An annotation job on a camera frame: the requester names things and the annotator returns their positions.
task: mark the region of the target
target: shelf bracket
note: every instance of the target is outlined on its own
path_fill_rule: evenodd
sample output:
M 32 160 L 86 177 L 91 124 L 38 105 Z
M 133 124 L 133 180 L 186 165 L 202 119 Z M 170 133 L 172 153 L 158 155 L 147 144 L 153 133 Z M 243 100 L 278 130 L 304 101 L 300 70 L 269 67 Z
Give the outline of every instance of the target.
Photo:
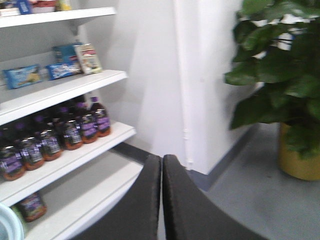
M 79 33 L 79 26 L 86 24 L 87 22 L 90 22 L 93 19 L 96 19 L 97 16 L 92 17 L 84 17 L 84 18 L 78 18 L 78 19 L 72 19 L 70 21 L 70 29 L 74 36 L 77 36 Z

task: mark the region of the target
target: gray floor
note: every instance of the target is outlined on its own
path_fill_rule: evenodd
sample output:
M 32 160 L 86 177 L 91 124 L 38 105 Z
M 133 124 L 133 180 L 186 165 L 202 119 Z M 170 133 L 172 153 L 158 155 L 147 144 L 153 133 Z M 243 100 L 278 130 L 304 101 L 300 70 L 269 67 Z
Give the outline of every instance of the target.
M 320 240 L 320 181 L 303 181 L 281 172 L 277 138 L 277 124 L 260 124 L 205 194 L 235 220 L 269 240 Z M 158 239 L 166 239 L 162 210 Z

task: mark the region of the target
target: yellow pot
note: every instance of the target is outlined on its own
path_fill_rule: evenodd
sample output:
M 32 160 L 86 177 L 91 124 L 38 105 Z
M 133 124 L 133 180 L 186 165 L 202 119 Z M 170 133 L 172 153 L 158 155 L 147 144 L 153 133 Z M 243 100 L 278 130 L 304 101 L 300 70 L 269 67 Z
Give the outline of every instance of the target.
M 320 156 L 300 159 L 295 151 L 286 148 L 285 134 L 289 126 L 280 124 L 278 165 L 285 173 L 302 180 L 320 180 Z

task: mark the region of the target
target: white shelf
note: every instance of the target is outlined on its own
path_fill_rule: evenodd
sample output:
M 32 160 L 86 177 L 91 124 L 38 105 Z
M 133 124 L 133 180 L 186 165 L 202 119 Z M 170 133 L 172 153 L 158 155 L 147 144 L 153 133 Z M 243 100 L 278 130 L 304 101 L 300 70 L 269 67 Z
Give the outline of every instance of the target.
M 65 240 L 108 212 L 132 185 L 142 166 L 107 152 L 42 192 L 47 213 L 28 224 L 26 240 Z
M 85 23 L 83 19 L 90 19 L 100 16 L 114 15 L 116 11 L 113 7 L 100 7 L 81 10 L 46 12 L 37 14 L 4 16 L 0 17 L 0 28 L 22 26 L 29 24 L 40 24 L 48 22 L 57 22 L 63 20 L 72 20 L 75 26 Z
M 104 70 L 96 74 L 45 80 L 18 89 L 4 89 L 0 94 L 0 126 L 126 77 L 124 71 Z
M 45 162 L 40 168 L 27 171 L 14 181 L 0 181 L 0 202 L 11 206 L 44 186 L 56 181 L 98 155 L 125 141 L 136 133 L 134 127 L 113 122 L 111 134 L 80 148 L 63 151 L 61 157 Z

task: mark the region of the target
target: bottle cap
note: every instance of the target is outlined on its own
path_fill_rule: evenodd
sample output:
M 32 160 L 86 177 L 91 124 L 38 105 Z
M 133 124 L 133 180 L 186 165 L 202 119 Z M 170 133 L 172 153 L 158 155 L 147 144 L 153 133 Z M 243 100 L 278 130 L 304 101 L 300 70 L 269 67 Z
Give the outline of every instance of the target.
M 61 113 L 67 113 L 68 112 L 68 108 L 66 106 L 62 106 L 62 107 L 60 107 L 60 112 Z
M 91 97 L 91 102 L 98 102 L 98 97 L 97 96 Z
M 85 103 L 82 102 L 82 101 L 77 102 L 77 103 L 76 103 L 76 107 L 77 107 L 77 108 L 84 108 L 84 107 L 85 107 Z
M 37 116 L 34 117 L 34 120 L 35 120 L 37 123 L 43 122 L 44 116 L 42 116 L 42 115 L 37 115 Z
M 15 128 L 18 129 L 18 130 L 24 129 L 25 128 L 25 124 L 23 122 L 18 122 L 15 125 Z

